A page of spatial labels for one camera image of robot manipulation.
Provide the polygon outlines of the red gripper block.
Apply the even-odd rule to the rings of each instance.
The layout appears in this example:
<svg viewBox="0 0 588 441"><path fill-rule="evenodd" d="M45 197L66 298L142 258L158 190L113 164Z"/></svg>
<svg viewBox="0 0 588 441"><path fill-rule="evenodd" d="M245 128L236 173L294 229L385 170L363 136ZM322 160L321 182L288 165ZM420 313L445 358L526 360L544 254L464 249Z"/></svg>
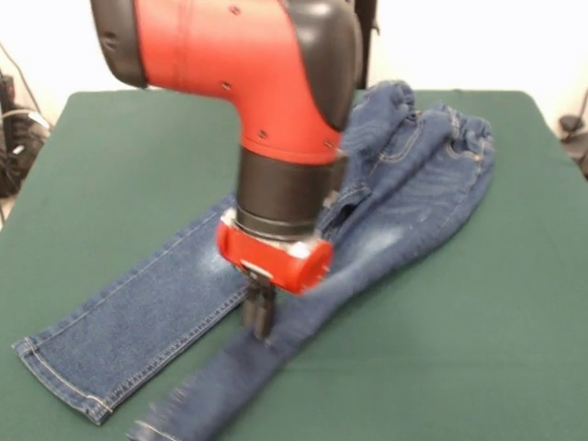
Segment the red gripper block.
<svg viewBox="0 0 588 441"><path fill-rule="evenodd" d="M274 286L300 296L324 279L332 261L332 246L318 235L295 242L261 239L238 227L234 210L226 210L220 216L216 242L226 261L250 274L243 298L242 324L248 327L255 322L258 340L265 340L273 326L277 296ZM261 287L258 275L271 284Z"/></svg>

